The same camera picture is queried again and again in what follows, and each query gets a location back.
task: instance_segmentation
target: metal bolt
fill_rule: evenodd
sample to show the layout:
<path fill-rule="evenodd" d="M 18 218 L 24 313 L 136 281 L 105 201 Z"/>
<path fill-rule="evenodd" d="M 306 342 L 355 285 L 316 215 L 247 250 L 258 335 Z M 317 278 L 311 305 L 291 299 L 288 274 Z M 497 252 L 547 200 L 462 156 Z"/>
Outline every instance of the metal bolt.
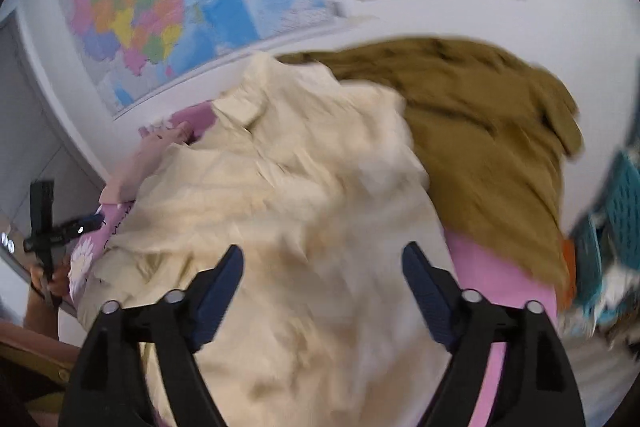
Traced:
<path fill-rule="evenodd" d="M 180 302 L 182 299 L 184 299 L 184 292 L 182 290 L 171 290 L 164 295 L 164 300 L 169 304 Z"/>
<path fill-rule="evenodd" d="M 462 292 L 462 298 L 467 302 L 480 302 L 482 300 L 482 295 L 476 290 L 464 290 Z"/>
<path fill-rule="evenodd" d="M 545 307 L 538 301 L 529 301 L 527 303 L 527 310 L 529 310 L 531 313 L 535 313 L 536 315 L 540 315 L 542 312 L 544 312 Z"/>
<path fill-rule="evenodd" d="M 102 313 L 107 315 L 112 314 L 120 309 L 120 303 L 118 301 L 107 301 L 102 305 Z"/>

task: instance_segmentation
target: beige garment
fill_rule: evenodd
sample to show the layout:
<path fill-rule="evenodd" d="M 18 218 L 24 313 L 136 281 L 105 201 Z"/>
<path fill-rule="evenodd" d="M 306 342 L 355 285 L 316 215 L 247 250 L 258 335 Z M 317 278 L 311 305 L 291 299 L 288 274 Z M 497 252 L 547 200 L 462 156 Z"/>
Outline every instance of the beige garment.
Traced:
<path fill-rule="evenodd" d="M 196 359 L 232 427 L 414 427 L 449 361 L 404 281 L 417 241 L 452 271 L 394 90 L 255 55 L 219 122 L 172 145 L 98 261 L 79 306 L 151 303 L 229 244 L 244 277 Z M 171 418 L 155 356 L 152 400 Z"/>

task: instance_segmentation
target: teal basket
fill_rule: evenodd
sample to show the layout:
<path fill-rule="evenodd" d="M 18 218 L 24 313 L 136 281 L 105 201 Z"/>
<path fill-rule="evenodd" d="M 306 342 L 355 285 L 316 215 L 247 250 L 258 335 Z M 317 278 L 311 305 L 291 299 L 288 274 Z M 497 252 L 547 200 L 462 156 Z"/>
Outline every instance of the teal basket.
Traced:
<path fill-rule="evenodd" d="M 640 270 L 640 173 L 626 153 L 618 162 L 606 211 L 617 258 Z"/>
<path fill-rule="evenodd" d="M 585 308 L 598 299 L 602 289 L 602 256 L 593 216 L 585 217 L 574 235 L 575 285 L 574 303 Z"/>

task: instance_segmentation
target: person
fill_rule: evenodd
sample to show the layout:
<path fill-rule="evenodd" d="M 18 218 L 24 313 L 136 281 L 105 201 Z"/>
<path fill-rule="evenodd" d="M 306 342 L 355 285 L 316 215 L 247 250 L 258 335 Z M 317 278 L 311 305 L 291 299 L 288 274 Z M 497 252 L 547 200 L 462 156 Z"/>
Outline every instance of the person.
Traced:
<path fill-rule="evenodd" d="M 69 294 L 69 259 L 48 283 L 52 295 Z M 31 288 L 22 327 L 0 320 L 0 410 L 7 425 L 55 427 L 79 348 L 61 343 L 58 309 L 42 296 L 40 266 L 30 268 Z"/>

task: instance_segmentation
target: human hand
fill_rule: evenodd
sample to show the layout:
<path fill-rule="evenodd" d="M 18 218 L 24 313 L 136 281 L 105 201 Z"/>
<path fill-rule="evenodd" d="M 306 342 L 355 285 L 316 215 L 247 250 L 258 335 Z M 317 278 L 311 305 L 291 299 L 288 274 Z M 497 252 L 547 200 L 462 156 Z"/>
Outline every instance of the human hand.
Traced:
<path fill-rule="evenodd" d="M 71 260 L 67 254 L 63 257 L 60 266 L 54 270 L 53 277 L 47 284 L 49 292 L 52 295 L 60 297 L 61 299 L 69 295 L 69 270 L 71 270 Z M 42 266 L 32 264 L 29 271 L 31 273 L 31 282 L 36 290 L 42 292 L 42 278 L 44 276 Z"/>

